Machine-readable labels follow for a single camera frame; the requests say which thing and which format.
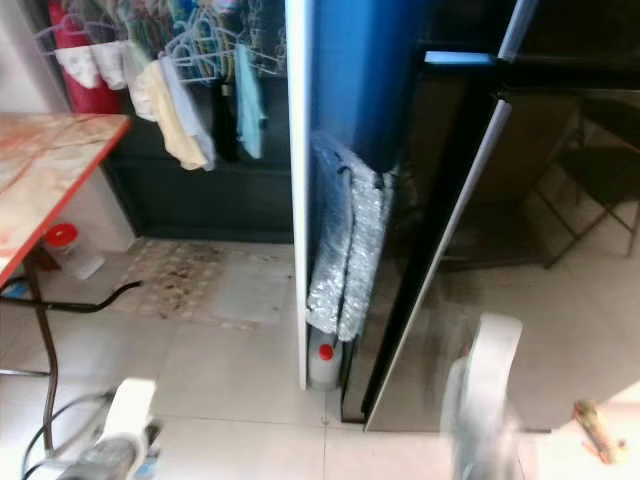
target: white tiled floor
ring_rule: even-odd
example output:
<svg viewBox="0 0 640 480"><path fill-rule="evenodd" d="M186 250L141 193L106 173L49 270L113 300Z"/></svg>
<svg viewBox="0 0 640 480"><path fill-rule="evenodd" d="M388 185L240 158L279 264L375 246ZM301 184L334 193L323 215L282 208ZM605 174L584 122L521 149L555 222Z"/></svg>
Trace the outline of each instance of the white tiled floor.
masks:
<svg viewBox="0 0 640 480"><path fill-rule="evenodd" d="M288 247L242 248L258 254L286 255ZM238 265L238 271L246 266L243 265ZM633 276L629 264L624 265ZM58 298L95 301L109 291L123 268L126 259L113 258L107 268L85 284L62 281L61 277L47 278L45 283L48 292ZM573 258L565 268L587 267ZM598 268L597 263L591 268ZM282 281L282 273L275 269L277 282ZM256 274L269 281L268 267ZM564 274L576 275L573 270ZM503 281L499 274L495 275L498 277L494 282ZM579 292L601 288L589 283L595 281L590 275L578 277L582 283L573 282L571 288ZM532 282L534 291L556 288L553 283L537 282L535 275L527 275L526 279ZM230 284L237 286L236 281L230 280ZM251 294L246 292L247 302L251 302ZM234 295L238 302L245 300L237 290ZM637 304L635 295L631 297L631 292L624 296L629 305L627 315ZM53 313L51 323L61 368L56 403L60 406L80 394L107 389L127 376L156 379L153 412L165 422L160 437L160 480L451 478L451 446L446 439L364 434L358 427L340 424L337 394L298 389L293 279L278 302L277 321L251 329L136 318L113 310L82 316ZM240 305L238 310L248 314L257 311L251 305ZM561 342L570 332L556 333ZM637 345L640 338L625 336L630 346ZM45 367L34 319L28 312L4 305L0 307L0 365ZM0 377L2 479L18 478L21 455L37 428L45 390L43 379ZM87 407L61 417L56 426L59 438L82 427L92 412ZM579 432L568 432L564 437L554 434L527 439L521 452L527 479L578 478L569 474L572 463L558 455L579 450ZM607 478L606 473L593 478Z"/></svg>

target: red bottle cap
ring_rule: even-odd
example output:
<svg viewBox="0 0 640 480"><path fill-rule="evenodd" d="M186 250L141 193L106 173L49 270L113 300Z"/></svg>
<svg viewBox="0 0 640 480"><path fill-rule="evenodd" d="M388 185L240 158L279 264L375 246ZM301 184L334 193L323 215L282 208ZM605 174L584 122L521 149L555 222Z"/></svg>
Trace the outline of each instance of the red bottle cap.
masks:
<svg viewBox="0 0 640 480"><path fill-rule="evenodd" d="M66 247L78 238L78 229L71 223L61 223L49 229L45 240L52 247Z"/></svg>
<svg viewBox="0 0 640 480"><path fill-rule="evenodd" d="M328 362L333 358L333 347L327 343L323 343L318 349L318 355L320 355L321 359Z"/></svg>

